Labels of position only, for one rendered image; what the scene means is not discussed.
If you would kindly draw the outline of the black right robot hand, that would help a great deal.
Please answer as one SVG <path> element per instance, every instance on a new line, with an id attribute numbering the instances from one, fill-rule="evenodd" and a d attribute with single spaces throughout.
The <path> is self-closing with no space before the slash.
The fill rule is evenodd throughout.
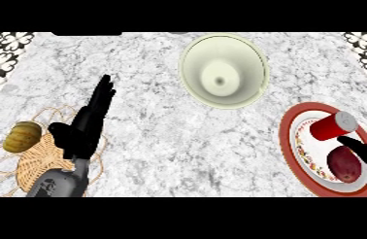
<path id="1" fill-rule="evenodd" d="M 367 164 L 367 144 L 363 144 L 359 140 L 347 137 L 347 136 L 340 136 L 338 141 L 350 147 L 350 149 L 357 153 L 359 157 Z"/>

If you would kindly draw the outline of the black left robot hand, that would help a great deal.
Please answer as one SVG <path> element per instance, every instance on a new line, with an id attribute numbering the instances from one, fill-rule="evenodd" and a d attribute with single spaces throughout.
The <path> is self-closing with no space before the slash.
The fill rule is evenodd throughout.
<path id="1" fill-rule="evenodd" d="M 111 76 L 105 75 L 94 90 L 89 104 L 79 110 L 73 124 L 54 122 L 49 125 L 55 145 L 64 150 L 64 159 L 92 158 L 116 93 Z"/>

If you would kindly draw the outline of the red can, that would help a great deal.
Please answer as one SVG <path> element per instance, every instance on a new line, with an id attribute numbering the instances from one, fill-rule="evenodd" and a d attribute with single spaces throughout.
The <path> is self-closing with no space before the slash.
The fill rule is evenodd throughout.
<path id="1" fill-rule="evenodd" d="M 356 117 L 346 111 L 338 111 L 318 120 L 310 126 L 310 133 L 319 141 L 326 141 L 356 131 Z"/>

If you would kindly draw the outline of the red rimmed floral plate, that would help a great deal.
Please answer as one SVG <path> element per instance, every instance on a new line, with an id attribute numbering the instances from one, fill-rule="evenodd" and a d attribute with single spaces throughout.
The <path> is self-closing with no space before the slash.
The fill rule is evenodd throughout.
<path id="1" fill-rule="evenodd" d="M 279 130 L 282 152 L 295 177 L 316 195 L 367 197 L 367 164 L 362 163 L 357 180 L 344 183 L 328 164 L 328 155 L 341 143 L 337 138 L 319 141 L 310 132 L 312 124 L 338 111 L 319 102 L 304 102 L 290 108 Z"/>

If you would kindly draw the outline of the pale green bowl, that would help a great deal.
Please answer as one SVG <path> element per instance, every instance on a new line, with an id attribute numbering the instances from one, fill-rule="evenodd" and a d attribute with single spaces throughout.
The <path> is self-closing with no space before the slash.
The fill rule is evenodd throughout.
<path id="1" fill-rule="evenodd" d="M 260 99 L 267 89 L 266 55 L 237 34 L 209 34 L 183 51 L 181 76 L 200 102 L 219 109 L 242 108 Z"/>

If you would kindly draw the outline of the yellow green squash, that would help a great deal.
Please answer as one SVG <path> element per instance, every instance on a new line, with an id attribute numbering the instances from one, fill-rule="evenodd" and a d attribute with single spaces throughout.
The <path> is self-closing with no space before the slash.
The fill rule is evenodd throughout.
<path id="1" fill-rule="evenodd" d="M 4 149 L 10 153 L 21 153 L 39 143 L 40 137 L 40 125 L 33 121 L 20 121 L 7 137 Z"/>

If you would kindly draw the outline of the woven wicker placemat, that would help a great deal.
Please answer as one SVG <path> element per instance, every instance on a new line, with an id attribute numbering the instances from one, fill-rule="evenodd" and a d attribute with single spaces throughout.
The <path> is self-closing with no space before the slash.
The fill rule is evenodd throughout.
<path id="1" fill-rule="evenodd" d="M 55 145 L 54 135 L 49 132 L 49 126 L 45 126 L 36 120 L 27 120 L 36 122 L 42 127 L 42 137 L 39 143 L 24 152 L 11 153 L 10 155 L 0 157 L 0 161 L 7 158 L 18 156 L 18 167 L 14 171 L 0 170 L 0 182 L 12 175 L 17 176 L 18 186 L 8 193 L 12 196 L 15 191 L 21 189 L 29 193 L 38 178 L 51 169 L 64 169 L 67 171 L 76 170 L 76 158 L 64 159 L 64 150 Z"/>

